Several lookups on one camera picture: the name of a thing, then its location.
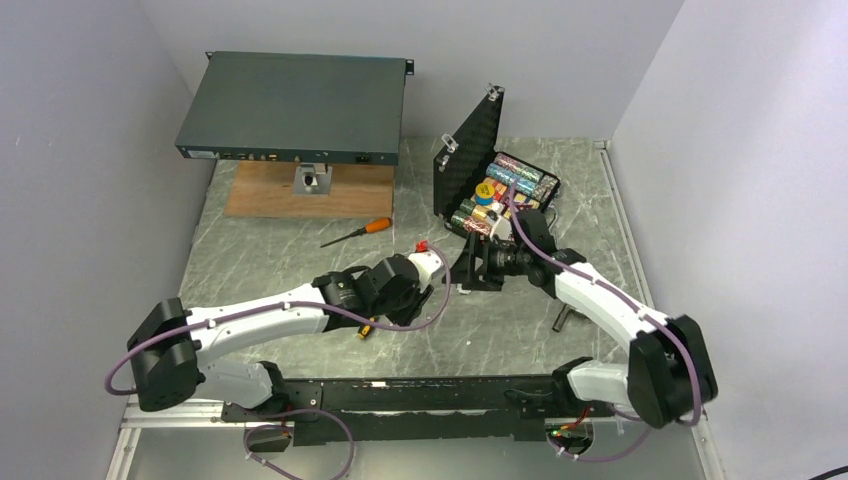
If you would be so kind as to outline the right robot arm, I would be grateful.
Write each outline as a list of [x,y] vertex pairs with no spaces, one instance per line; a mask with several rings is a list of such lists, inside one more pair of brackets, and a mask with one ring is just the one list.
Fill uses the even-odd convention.
[[718,384],[698,323],[672,318],[627,294],[571,248],[557,246],[537,210],[519,213],[513,240],[467,236],[450,268],[469,291],[498,291],[508,276],[523,276],[549,297],[592,321],[621,346],[623,364],[591,357],[572,360],[552,373],[551,401],[574,415],[593,403],[625,407],[659,429],[698,421]]

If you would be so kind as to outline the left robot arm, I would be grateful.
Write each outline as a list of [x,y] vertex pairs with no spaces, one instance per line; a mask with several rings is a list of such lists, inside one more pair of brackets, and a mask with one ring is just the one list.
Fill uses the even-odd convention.
[[139,407],[166,410],[198,398],[233,403],[264,420],[288,394],[280,368],[228,355],[282,338],[378,325],[411,330],[444,271],[432,251],[395,254],[373,267],[332,271],[287,292],[252,301],[186,308],[159,302],[127,341]]

